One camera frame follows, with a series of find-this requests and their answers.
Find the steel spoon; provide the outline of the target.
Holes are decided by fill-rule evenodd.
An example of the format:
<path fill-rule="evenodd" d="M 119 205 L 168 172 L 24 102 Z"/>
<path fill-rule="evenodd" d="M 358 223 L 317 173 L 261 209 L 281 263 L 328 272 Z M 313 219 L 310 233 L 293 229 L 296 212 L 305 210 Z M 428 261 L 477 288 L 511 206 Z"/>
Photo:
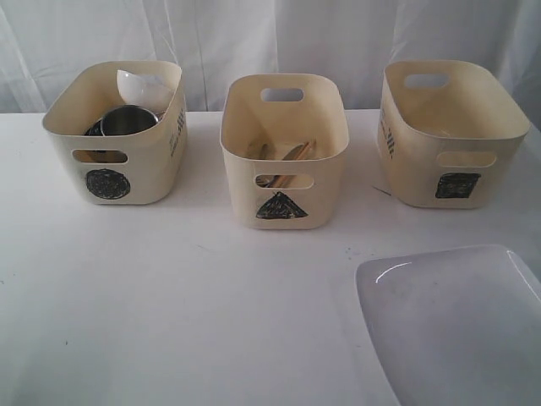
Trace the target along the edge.
<path fill-rule="evenodd" d="M 270 147 L 267 143 L 262 141 L 254 141 L 249 144 L 246 152 L 248 159 L 252 160 L 266 160 L 270 151 Z M 262 188 L 268 186 L 272 177 L 270 175 L 258 175 L 255 183 Z"/>

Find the white ceramic bowl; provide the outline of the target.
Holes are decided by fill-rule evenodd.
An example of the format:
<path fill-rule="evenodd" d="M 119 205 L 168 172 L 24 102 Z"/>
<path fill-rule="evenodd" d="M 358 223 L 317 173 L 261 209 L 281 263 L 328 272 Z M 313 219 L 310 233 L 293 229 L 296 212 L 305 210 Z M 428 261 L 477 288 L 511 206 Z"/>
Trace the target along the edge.
<path fill-rule="evenodd" d="M 125 104 L 137 105 L 155 114 L 165 112 L 173 98 L 173 90 L 155 74 L 134 74 L 118 69 L 116 81 Z"/>

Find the cream bin with circle mark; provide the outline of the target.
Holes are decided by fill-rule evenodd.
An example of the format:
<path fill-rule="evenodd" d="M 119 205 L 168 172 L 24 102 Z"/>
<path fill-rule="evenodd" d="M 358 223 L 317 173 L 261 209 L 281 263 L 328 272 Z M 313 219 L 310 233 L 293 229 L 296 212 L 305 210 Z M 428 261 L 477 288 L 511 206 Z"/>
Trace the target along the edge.
<path fill-rule="evenodd" d="M 137 134 L 88 135 L 107 112 L 123 105 L 118 70 L 158 76 L 172 90 L 158 123 Z M 166 61 L 109 61 L 90 66 L 42 119 L 59 161 L 79 196 L 93 204 L 144 205 L 175 183 L 188 138 L 183 71 Z"/>

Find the white backdrop curtain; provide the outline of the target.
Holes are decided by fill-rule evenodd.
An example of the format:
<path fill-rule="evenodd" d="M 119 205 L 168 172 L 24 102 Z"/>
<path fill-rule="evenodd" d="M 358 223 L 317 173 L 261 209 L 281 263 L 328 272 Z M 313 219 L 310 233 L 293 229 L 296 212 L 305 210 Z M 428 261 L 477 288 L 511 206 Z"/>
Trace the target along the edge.
<path fill-rule="evenodd" d="M 310 73 L 348 109 L 380 104 L 386 65 L 457 59 L 495 75 L 540 120 L 537 1 L 4 1 L 1 109 L 43 112 L 84 69 L 163 60 L 192 111 L 217 111 L 249 74 Z"/>

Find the shiny steel mug front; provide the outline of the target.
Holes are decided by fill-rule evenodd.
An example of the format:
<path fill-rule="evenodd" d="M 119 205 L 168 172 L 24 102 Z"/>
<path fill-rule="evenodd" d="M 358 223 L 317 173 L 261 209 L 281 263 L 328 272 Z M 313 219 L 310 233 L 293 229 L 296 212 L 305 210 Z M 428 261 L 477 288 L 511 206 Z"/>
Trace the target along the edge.
<path fill-rule="evenodd" d="M 93 123 L 84 133 L 84 136 L 103 136 L 101 131 L 101 120 Z"/>

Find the steel mug with wire handle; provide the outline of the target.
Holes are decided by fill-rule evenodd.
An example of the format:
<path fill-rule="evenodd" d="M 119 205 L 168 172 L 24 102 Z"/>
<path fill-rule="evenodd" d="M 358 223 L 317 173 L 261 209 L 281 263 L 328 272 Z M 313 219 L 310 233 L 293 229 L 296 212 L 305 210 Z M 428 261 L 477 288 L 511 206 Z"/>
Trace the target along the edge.
<path fill-rule="evenodd" d="M 101 118 L 100 130 L 104 136 L 138 134 L 158 123 L 152 111 L 137 105 L 123 105 L 108 111 Z"/>

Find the white square plate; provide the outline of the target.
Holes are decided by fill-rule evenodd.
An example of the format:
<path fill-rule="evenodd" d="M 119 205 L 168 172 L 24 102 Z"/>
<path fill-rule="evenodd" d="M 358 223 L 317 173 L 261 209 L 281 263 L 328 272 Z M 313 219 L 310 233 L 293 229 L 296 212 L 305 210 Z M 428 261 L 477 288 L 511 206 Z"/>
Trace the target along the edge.
<path fill-rule="evenodd" d="M 366 261 L 356 288 L 399 404 L 539 404 L 540 283 L 509 248 Z"/>

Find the brown wooden chopstick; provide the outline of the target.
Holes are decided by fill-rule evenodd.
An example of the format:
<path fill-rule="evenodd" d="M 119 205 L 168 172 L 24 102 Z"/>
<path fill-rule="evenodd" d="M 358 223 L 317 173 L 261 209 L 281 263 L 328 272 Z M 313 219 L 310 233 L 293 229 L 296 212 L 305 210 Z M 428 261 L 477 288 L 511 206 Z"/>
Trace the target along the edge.
<path fill-rule="evenodd" d="M 303 143 L 303 149 L 298 153 L 296 159 L 293 161 L 299 161 L 306 159 L 311 151 L 316 146 L 316 140 L 310 140 Z M 269 184 L 271 188 L 285 188 L 287 187 L 292 180 L 295 178 L 294 175 L 276 175 L 274 180 Z"/>

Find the cream bin with square mark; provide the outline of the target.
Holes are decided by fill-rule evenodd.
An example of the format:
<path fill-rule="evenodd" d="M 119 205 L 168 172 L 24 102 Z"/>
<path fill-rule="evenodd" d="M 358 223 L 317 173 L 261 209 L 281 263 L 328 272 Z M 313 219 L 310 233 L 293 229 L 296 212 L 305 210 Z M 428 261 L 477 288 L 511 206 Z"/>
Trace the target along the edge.
<path fill-rule="evenodd" d="M 410 206 L 485 206 L 530 128 L 500 82 L 474 63 L 407 60 L 384 70 L 380 159 L 392 195 Z"/>

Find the steel table knife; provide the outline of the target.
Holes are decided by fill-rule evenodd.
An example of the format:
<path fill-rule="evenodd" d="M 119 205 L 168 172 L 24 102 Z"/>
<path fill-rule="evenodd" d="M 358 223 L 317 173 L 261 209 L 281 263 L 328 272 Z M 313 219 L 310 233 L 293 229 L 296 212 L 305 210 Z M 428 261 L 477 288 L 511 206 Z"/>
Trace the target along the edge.
<path fill-rule="evenodd" d="M 297 145 L 292 148 L 283 158 L 283 161 L 292 161 L 296 159 L 298 153 L 303 149 L 303 145 Z"/>

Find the cream bin with triangle mark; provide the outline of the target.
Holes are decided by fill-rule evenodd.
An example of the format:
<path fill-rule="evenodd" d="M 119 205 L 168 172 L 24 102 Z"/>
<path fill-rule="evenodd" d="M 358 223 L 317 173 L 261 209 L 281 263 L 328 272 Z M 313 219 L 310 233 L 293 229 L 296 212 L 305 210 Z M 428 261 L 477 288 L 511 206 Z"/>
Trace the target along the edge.
<path fill-rule="evenodd" d="M 282 158 L 316 140 L 299 161 Z M 254 141 L 269 145 L 266 160 L 246 156 Z M 311 229 L 332 215 L 349 145 L 342 97 L 334 82 L 315 74 L 255 74 L 229 88 L 221 148 L 232 208 L 249 228 Z M 294 175 L 285 188 L 259 187 L 258 175 Z"/>

